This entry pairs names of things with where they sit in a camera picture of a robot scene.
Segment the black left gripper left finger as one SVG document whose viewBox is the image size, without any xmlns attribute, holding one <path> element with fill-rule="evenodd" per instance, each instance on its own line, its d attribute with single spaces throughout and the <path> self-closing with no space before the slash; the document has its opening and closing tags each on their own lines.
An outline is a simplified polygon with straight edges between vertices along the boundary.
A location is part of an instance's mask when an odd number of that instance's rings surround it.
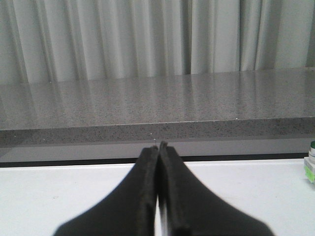
<svg viewBox="0 0 315 236">
<path fill-rule="evenodd" d="M 135 165 L 102 201 L 62 224 L 57 236 L 152 236 L 155 233 L 158 147 L 142 149 Z"/>
</svg>

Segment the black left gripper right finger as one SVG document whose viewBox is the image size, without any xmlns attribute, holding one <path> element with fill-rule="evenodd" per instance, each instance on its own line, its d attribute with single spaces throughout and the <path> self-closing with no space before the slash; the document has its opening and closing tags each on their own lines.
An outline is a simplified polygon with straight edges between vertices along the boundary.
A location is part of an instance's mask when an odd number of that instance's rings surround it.
<svg viewBox="0 0 315 236">
<path fill-rule="evenodd" d="M 263 222 L 209 190 L 167 142 L 159 147 L 158 201 L 164 236 L 271 236 Z"/>
</svg>

